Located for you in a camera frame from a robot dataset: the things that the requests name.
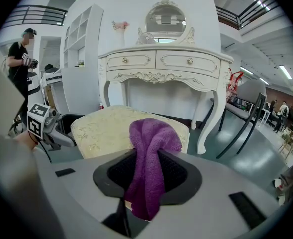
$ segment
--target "white vanity table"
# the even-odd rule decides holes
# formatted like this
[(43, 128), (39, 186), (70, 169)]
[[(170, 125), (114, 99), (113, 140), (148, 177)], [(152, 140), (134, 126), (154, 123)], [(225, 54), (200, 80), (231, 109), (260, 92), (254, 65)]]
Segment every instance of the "white vanity table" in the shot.
[[(155, 12), (154, 15), (154, 11), (162, 7), (164, 9), (172, 8), (171, 11), (178, 10), (181, 13), (176, 4), (164, 0), (153, 6), (147, 16), (147, 20), (149, 17), (159, 19), (157, 15), (160, 13), (164, 15), (165, 12), (163, 11)], [(171, 16), (172, 18), (174, 21), (178, 21), (176, 16)], [(222, 53), (197, 48), (193, 39), (195, 30), (190, 27), (189, 20), (186, 26), (183, 24), (182, 28), (183, 33), (174, 42), (145, 45), (141, 40), (141, 37), (145, 35), (142, 35), (142, 31), (139, 28), (139, 38), (136, 46), (114, 50), (99, 56), (100, 96), (104, 106), (110, 106), (108, 87), (111, 82), (121, 83), (123, 103), (128, 105), (127, 80), (130, 78), (138, 78), (153, 84), (167, 81), (183, 82), (189, 87), (200, 91), (191, 125), (194, 130), (196, 128), (197, 114), (200, 112), (202, 102), (206, 99), (206, 93), (214, 91), (215, 105), (197, 144), (198, 154), (204, 154), (206, 152), (205, 140), (219, 121), (225, 108), (226, 82), (229, 80), (228, 67), (229, 63), (233, 62), (233, 59)], [(163, 33), (154, 33), (154, 31), (152, 34), (163, 35)]]

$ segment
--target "flower decoration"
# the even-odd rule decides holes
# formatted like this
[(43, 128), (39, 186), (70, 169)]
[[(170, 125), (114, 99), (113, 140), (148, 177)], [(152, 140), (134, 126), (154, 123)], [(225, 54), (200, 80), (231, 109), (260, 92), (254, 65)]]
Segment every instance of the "flower decoration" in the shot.
[(115, 21), (112, 22), (114, 30), (118, 29), (123, 29), (125, 30), (130, 24), (127, 23), (126, 21), (120, 22), (120, 23), (115, 23)]

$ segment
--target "railing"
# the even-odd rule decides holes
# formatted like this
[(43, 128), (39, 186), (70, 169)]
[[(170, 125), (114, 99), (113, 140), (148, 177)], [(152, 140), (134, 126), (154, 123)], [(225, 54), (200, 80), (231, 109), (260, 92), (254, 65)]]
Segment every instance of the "railing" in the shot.
[[(239, 15), (217, 6), (216, 10), (219, 22), (240, 30), (278, 6), (279, 5), (275, 0), (255, 0)], [(53, 7), (41, 5), (19, 5), (12, 11), (2, 27), (4, 28), (21, 24), (63, 26), (66, 15), (66, 10)]]
[(218, 14), (218, 20), (220, 23), (229, 25), (233, 28), (236, 28), (237, 30), (240, 29), (240, 18), (236, 14), (217, 6), (216, 10)]
[(22, 24), (47, 24), (63, 26), (67, 11), (41, 5), (17, 6), (2, 26), (9, 27)]
[(278, 6), (275, 0), (255, 0), (239, 15), (219, 7), (216, 10), (219, 22), (240, 30)]

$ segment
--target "window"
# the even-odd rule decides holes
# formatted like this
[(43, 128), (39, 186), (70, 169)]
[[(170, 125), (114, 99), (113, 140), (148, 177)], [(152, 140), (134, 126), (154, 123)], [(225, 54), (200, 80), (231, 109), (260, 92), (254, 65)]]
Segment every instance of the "window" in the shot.
[(156, 38), (154, 39), (158, 43), (169, 43), (169, 42), (174, 42), (176, 39), (161, 39), (161, 38)]

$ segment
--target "person in white shirt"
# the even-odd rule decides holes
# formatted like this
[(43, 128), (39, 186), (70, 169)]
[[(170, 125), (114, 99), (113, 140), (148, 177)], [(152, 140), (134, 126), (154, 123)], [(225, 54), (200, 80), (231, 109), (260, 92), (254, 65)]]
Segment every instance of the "person in white shirt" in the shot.
[(278, 131), (279, 131), (279, 129), (280, 129), (280, 126), (281, 126), (281, 123), (280, 123), (280, 121), (281, 121), (281, 117), (282, 117), (282, 116), (286, 116), (286, 117), (288, 117), (288, 114), (289, 114), (289, 108), (288, 108), (286, 102), (283, 101), (282, 105), (281, 105), (280, 108), (279, 108), (278, 122), (277, 122), (277, 125), (276, 125), (275, 129), (274, 129), (274, 132), (275, 132), (275, 133), (278, 133)]
[(280, 115), (285, 114), (285, 116), (288, 116), (289, 108), (288, 108), (288, 106), (287, 106), (285, 101), (283, 101), (282, 105), (280, 106), (279, 113), (280, 113)]

